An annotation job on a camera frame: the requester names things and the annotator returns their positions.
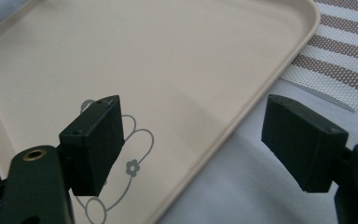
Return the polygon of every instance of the gray striped fabric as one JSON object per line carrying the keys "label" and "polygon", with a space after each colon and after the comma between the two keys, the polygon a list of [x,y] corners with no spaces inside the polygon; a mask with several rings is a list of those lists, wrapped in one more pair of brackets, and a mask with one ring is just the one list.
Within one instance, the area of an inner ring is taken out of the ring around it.
{"label": "gray striped fabric", "polygon": [[321,24],[282,78],[349,110],[358,109],[358,0],[315,0]]}

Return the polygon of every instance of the brass screw insert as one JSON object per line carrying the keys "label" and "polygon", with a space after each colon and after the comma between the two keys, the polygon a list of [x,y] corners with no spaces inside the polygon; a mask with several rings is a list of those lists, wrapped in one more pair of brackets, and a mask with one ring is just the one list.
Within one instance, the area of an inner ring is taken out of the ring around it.
{"label": "brass screw insert", "polygon": [[36,161],[39,160],[40,158],[44,157],[46,155],[46,150],[45,149],[35,149],[32,151],[29,151],[27,154],[25,154],[22,159],[24,161]]}

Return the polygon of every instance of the beige tray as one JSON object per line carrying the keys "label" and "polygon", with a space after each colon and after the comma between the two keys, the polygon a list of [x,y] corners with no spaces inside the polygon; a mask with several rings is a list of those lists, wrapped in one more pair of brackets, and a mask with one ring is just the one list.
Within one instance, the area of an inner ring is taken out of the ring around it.
{"label": "beige tray", "polygon": [[131,138],[76,222],[155,222],[318,23],[311,0],[31,1],[0,25],[0,174],[119,94]]}

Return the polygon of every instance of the flower pattern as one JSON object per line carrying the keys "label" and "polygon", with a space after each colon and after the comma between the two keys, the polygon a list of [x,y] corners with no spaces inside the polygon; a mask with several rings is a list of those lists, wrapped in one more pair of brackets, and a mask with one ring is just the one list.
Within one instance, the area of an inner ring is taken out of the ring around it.
{"label": "flower pattern", "polygon": [[[87,100],[85,101],[81,107],[80,107],[80,113],[82,113],[83,111],[85,111],[91,104],[93,104],[95,101],[93,100]],[[100,222],[98,221],[98,223],[102,223],[104,224],[106,222],[106,218],[107,218],[107,213],[113,209],[115,206],[117,206],[121,200],[123,200],[123,198],[126,196],[127,192],[129,191],[130,187],[131,187],[131,183],[132,183],[132,179],[134,177],[136,177],[137,172],[141,169],[141,162],[149,155],[149,153],[152,151],[153,145],[154,145],[154,135],[147,129],[138,129],[137,128],[137,123],[136,123],[136,119],[135,117],[131,116],[131,115],[122,115],[122,118],[129,118],[132,120],[133,122],[133,128],[132,131],[130,132],[130,134],[125,138],[125,142],[127,142],[132,136],[134,136],[137,133],[147,133],[150,136],[150,146],[148,147],[147,152],[143,155],[142,158],[138,158],[139,160],[132,160],[132,161],[128,161],[127,162],[127,169],[126,169],[126,173],[127,175],[130,176],[129,178],[129,182],[127,184],[127,187],[124,189],[123,193],[121,194],[121,196],[112,204],[110,204],[110,206],[106,206],[105,203],[103,202],[102,199],[97,198],[97,197],[91,197],[87,200],[86,203],[82,203],[79,199],[79,197],[75,196],[76,200],[79,202],[79,204],[84,208],[85,210],[85,214],[87,219],[89,220],[89,223],[96,223],[95,220],[92,219],[92,217],[90,216],[89,212],[90,212],[90,203],[91,202],[95,202],[98,203],[102,210],[103,210],[103,221]]]}
{"label": "flower pattern", "polygon": [[131,177],[136,177],[136,172],[138,172],[141,169],[139,166],[139,163],[137,160],[132,160],[127,162],[127,175],[130,175]]}

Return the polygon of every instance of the clip jaw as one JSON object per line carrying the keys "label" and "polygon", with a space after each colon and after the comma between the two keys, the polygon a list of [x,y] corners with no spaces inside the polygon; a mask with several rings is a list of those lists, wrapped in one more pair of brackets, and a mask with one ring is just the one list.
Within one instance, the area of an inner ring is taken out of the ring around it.
{"label": "clip jaw", "polygon": [[268,97],[262,141],[306,192],[335,197],[339,223],[358,223],[358,145],[345,147],[348,132],[301,103]]}
{"label": "clip jaw", "polygon": [[90,105],[60,133],[60,141],[14,157],[0,223],[75,222],[68,190],[98,196],[124,145],[119,97]]}

